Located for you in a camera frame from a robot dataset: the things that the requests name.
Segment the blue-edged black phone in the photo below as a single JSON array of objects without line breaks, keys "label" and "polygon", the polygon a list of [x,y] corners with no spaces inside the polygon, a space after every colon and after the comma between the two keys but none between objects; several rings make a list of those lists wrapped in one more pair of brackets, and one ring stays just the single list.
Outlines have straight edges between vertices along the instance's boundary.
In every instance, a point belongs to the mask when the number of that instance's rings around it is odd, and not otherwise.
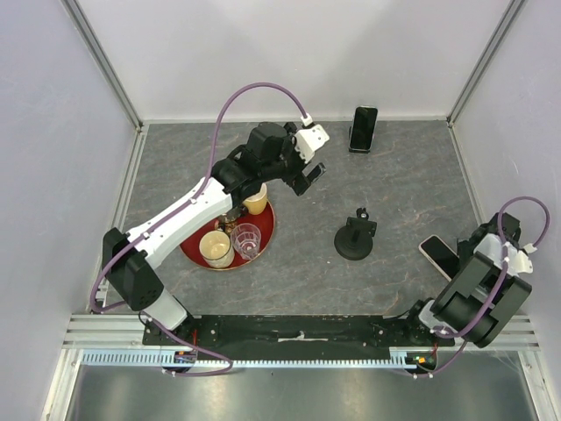
[{"label": "blue-edged black phone", "polygon": [[359,128],[362,131],[369,130],[373,132],[378,119],[378,109],[369,106],[359,106],[354,111],[352,126]]}]

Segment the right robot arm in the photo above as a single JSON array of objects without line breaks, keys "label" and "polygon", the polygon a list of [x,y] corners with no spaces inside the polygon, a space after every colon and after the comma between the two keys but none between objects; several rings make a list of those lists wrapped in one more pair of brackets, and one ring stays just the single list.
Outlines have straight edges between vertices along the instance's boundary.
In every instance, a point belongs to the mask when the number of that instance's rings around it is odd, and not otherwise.
[{"label": "right robot arm", "polygon": [[[498,217],[480,225],[469,239],[459,240],[453,251],[437,235],[418,247],[420,253],[449,283],[436,298],[417,302],[401,323],[402,337],[411,345],[421,345],[432,334],[460,332],[474,320],[499,280],[501,238]],[[462,339],[479,348],[488,346],[502,331],[531,293],[522,279],[533,272],[529,253],[519,245],[522,234],[517,218],[505,213],[502,232],[507,240],[508,271],[485,314]]]}]

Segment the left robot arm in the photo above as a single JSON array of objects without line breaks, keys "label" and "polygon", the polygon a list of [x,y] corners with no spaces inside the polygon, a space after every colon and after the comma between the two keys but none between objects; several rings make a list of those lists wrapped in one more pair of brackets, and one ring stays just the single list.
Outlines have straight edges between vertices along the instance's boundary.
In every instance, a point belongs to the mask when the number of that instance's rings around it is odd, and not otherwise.
[{"label": "left robot arm", "polygon": [[302,195],[325,167],[303,170],[330,137],[319,124],[261,123],[248,140],[217,161],[185,196],[159,215],[127,233],[112,228],[103,236],[103,277],[131,310],[144,312],[162,325],[174,345],[192,335],[191,316],[164,287],[156,268],[185,239],[214,218],[257,194],[263,183],[280,179]]}]

